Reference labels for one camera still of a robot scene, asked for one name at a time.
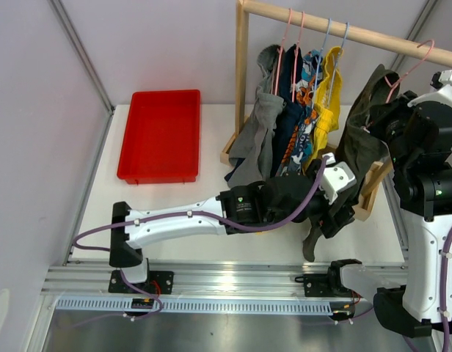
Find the olive green shorts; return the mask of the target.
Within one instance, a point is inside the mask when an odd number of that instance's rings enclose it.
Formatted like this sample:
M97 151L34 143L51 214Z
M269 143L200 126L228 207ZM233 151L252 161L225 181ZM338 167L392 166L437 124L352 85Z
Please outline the olive green shorts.
M336 159L345 161L357 178L357 186L353 191L357 204L365 176L373 162L388 155L384 143L365 130L370 117L370 108L385 104L390 91L389 86L384 81L385 76L391 83L399 79L396 72L388 70L384 65L380 64L376 67L349 111L343 134L335 151ZM321 236L313 231L311 226L310 234L304 239L302 245L302 252L306 261L312 262L315 260L314 251Z

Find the yellow shorts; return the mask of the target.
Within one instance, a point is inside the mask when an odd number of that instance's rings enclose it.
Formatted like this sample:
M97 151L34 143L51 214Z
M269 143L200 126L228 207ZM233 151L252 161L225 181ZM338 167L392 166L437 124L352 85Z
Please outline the yellow shorts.
M340 92L343 86L340 71L336 68L339 53L339 46L331 48L321 66L322 80L318 84L314 104L318 119L311 135L313 151L303 170L306 170L311 161L318 157L318 153L327 146L329 133L339 129Z

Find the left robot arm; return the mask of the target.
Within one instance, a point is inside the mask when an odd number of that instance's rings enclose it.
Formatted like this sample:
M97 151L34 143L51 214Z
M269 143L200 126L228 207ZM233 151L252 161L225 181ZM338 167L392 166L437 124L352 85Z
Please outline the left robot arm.
M246 186L235 186L215 197L163 210L134 210L127 202L112 207L109 264L120 270L134 293L150 286L145 246L192 235L235 235L267 232L290 222L323 216L338 196L356 183L344 162L316 161L308 175L289 173Z

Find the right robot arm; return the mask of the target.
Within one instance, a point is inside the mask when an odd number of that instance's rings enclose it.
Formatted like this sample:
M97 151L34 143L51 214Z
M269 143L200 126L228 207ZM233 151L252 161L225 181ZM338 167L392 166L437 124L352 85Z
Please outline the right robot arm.
M327 276L327 289L335 296L359 293L383 327L405 337L452 334L452 85L374 106L362 128L390 154L407 221L407 283L388 282L345 260Z

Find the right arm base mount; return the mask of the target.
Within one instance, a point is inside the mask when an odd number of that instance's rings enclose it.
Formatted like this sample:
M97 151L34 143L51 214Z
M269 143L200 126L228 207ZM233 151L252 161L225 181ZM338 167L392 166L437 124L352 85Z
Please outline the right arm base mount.
M357 298L358 293L344 287L339 279L330 274L302 274L294 277L301 284L306 297L311 298Z

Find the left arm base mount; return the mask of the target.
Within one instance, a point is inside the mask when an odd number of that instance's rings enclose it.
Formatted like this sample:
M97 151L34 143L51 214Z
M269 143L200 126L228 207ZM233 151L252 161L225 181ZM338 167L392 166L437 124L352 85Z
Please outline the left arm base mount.
M156 295L170 295L174 284L173 271L149 271L147 281L134 283L134 287L140 290ZM109 280L108 291L110 293L136 293L136 290L130 288L124 283L121 270L114 270Z

